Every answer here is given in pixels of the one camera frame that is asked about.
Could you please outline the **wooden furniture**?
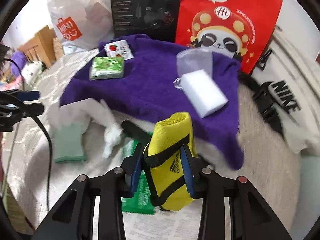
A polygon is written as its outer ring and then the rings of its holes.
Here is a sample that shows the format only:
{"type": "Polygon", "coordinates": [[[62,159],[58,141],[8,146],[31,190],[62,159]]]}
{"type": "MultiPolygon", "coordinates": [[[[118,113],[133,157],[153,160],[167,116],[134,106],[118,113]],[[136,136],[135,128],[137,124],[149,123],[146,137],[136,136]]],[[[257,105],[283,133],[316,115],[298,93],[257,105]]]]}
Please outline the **wooden furniture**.
{"type": "Polygon", "coordinates": [[[33,38],[19,46],[17,50],[26,56],[28,62],[40,61],[47,68],[50,68],[64,55],[62,44],[54,29],[48,26],[39,30],[33,38]]]}

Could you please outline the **white sponge block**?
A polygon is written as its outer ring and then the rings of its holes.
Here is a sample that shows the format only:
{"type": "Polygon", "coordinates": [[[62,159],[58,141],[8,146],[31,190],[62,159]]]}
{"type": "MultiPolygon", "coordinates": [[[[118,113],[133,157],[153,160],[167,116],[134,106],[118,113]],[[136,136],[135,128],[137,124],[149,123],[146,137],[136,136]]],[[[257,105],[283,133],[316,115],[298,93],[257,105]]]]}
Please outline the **white sponge block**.
{"type": "Polygon", "coordinates": [[[202,69],[183,74],[180,86],[201,119],[220,110],[228,102],[222,90],[202,69]]]}

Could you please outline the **green tissue pack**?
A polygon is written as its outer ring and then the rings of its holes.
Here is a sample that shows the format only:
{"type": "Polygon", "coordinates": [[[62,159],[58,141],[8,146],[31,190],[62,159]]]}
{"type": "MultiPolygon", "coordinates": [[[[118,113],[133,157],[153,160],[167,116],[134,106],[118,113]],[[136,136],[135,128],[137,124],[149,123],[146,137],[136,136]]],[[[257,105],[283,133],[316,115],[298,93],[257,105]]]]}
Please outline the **green tissue pack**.
{"type": "Polygon", "coordinates": [[[95,57],[89,71],[90,80],[116,79],[124,75],[122,57],[95,57]]]}

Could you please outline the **green wipe packet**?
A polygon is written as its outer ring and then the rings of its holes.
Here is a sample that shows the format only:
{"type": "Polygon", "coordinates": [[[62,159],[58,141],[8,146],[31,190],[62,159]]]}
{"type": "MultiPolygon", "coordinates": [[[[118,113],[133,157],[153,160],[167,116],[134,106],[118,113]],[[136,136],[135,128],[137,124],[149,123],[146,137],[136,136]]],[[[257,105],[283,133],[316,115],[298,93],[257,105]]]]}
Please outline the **green wipe packet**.
{"type": "MultiPolygon", "coordinates": [[[[138,141],[130,138],[128,135],[125,135],[121,154],[122,158],[124,159],[132,156],[138,144],[138,141]]],[[[145,215],[153,215],[155,213],[154,206],[150,201],[150,190],[144,170],[141,170],[137,191],[134,193],[132,198],[122,198],[121,205],[124,212],[140,213],[145,215]]]]}

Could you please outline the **white glove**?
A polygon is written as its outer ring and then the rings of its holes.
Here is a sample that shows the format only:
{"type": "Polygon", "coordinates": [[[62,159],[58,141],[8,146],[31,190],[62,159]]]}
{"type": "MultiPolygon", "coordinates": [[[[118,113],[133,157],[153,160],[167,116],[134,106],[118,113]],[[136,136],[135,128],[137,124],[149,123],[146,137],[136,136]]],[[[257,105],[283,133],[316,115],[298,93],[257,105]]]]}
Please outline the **white glove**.
{"type": "Polygon", "coordinates": [[[93,98],[60,106],[55,101],[48,109],[50,136],[53,138],[55,163],[86,161],[82,147],[82,135],[89,124],[95,122],[104,129],[103,157],[112,153],[114,146],[120,144],[123,129],[105,100],[93,98]]]}

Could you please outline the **white Miniso plastic bag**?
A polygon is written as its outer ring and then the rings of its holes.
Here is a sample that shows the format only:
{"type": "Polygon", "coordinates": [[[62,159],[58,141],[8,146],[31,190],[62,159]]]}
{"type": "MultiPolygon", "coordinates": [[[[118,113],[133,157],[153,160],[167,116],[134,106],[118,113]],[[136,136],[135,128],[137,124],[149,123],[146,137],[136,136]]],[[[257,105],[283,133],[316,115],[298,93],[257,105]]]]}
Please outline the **white Miniso plastic bag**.
{"type": "Polygon", "coordinates": [[[113,33],[110,0],[47,0],[64,54],[97,48],[113,33]]]}

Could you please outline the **white Nike bag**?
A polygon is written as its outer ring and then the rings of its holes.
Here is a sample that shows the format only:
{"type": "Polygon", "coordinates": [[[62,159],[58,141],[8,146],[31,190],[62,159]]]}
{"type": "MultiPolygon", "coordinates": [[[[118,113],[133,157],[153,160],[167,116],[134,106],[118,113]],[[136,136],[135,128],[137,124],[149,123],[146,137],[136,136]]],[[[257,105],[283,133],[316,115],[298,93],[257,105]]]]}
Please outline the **white Nike bag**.
{"type": "Polygon", "coordinates": [[[319,63],[276,28],[250,74],[239,81],[253,92],[264,122],[294,153],[319,155],[319,63]]]}

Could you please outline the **purple towel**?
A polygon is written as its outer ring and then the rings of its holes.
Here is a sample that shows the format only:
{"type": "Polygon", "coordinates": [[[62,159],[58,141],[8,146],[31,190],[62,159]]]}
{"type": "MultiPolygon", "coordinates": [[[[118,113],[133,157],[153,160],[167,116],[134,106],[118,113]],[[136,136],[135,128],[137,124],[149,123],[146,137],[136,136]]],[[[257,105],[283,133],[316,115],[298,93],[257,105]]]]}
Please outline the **purple towel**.
{"type": "Polygon", "coordinates": [[[174,87],[176,56],[184,46],[158,41],[146,35],[126,36],[133,58],[124,64],[119,79],[91,80],[91,64],[86,64],[70,80],[60,97],[61,105],[93,98],[105,100],[112,110],[151,123],[176,112],[188,112],[195,137],[210,142],[223,154],[232,169],[244,164],[244,154],[236,140],[239,130],[239,61],[213,55],[213,80],[228,102],[221,110],[200,118],[185,94],[174,87]]]}

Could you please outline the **newspaper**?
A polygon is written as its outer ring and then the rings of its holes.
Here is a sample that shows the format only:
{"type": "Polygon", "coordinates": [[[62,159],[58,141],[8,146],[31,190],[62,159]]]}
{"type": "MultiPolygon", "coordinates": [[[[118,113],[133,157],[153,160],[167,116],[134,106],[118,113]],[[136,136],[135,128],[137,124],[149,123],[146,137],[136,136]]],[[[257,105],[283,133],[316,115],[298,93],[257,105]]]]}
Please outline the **newspaper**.
{"type": "Polygon", "coordinates": [[[153,215],[123,213],[126,239],[197,239],[202,200],[194,200],[180,211],[155,208],[153,215]]]}

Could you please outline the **white tomato sachet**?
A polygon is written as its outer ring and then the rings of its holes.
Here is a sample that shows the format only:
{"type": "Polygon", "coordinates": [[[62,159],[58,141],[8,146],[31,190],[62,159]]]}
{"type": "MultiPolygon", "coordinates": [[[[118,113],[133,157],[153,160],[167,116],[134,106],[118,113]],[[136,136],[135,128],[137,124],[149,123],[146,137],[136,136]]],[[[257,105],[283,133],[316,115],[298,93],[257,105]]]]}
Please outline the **white tomato sachet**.
{"type": "Polygon", "coordinates": [[[124,60],[133,58],[133,53],[126,40],[108,43],[104,45],[104,49],[108,57],[122,57],[124,60]]]}

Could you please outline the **yellow mini Adidas bag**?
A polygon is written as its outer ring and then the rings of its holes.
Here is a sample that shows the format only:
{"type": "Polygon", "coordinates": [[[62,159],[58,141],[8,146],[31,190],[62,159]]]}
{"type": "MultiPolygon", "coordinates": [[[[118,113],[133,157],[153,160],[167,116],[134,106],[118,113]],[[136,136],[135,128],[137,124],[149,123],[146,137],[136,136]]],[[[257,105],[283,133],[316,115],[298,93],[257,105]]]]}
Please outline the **yellow mini Adidas bag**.
{"type": "Polygon", "coordinates": [[[155,124],[143,153],[144,173],[153,206],[179,211],[193,201],[182,168],[183,145],[187,145],[191,155],[197,157],[189,113],[177,112],[155,124]]]}

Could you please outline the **black headset box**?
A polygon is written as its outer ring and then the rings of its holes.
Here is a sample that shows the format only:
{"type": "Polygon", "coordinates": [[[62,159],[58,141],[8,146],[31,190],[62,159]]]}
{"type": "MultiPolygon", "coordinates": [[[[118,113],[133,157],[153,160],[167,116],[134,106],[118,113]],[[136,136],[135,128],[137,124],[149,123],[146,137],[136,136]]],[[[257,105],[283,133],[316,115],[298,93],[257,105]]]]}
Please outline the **black headset box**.
{"type": "Polygon", "coordinates": [[[180,0],[111,0],[114,36],[145,34],[173,43],[179,7],[180,0]]]}

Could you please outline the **translucent organza pouch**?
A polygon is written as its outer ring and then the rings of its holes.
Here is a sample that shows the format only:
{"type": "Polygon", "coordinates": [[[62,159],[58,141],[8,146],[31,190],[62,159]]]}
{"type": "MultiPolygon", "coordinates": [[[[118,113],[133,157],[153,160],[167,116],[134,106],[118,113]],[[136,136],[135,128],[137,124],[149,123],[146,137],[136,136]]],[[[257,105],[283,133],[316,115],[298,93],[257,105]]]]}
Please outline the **translucent organza pouch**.
{"type": "Polygon", "coordinates": [[[213,77],[213,52],[208,49],[186,49],[176,55],[178,78],[174,81],[174,87],[181,90],[181,77],[184,74],[204,70],[213,77]]]}

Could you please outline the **red panda paper bag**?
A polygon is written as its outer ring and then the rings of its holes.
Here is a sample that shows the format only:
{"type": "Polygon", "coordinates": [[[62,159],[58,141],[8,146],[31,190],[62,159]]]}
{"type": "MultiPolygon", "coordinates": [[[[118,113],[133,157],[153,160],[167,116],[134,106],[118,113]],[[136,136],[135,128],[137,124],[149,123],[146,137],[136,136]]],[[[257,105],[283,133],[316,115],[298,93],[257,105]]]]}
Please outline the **red panda paper bag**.
{"type": "Polygon", "coordinates": [[[175,42],[208,49],[250,73],[268,45],[282,0],[181,0],[175,42]]]}

